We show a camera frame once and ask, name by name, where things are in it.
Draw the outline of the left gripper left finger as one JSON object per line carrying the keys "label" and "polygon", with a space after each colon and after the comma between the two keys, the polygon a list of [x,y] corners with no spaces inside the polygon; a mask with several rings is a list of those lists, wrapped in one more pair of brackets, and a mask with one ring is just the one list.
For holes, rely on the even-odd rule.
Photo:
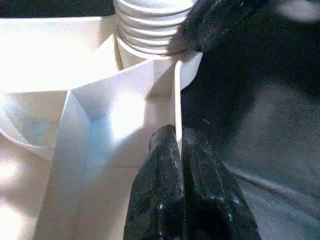
{"label": "left gripper left finger", "polygon": [[175,127],[168,124],[154,132],[148,149],[131,186],[123,238],[182,240],[185,188]]}

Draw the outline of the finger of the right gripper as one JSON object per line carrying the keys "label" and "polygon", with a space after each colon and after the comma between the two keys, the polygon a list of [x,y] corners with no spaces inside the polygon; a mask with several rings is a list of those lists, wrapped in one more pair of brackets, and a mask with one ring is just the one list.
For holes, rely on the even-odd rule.
{"label": "finger of the right gripper", "polygon": [[199,0],[178,26],[167,49],[207,52],[253,13],[251,0]]}

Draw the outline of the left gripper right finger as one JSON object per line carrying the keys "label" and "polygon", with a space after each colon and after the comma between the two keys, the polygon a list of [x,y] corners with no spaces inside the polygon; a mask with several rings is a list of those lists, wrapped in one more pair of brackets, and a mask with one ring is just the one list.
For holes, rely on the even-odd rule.
{"label": "left gripper right finger", "polygon": [[259,240],[239,184],[202,132],[183,130],[182,159],[189,239]]}

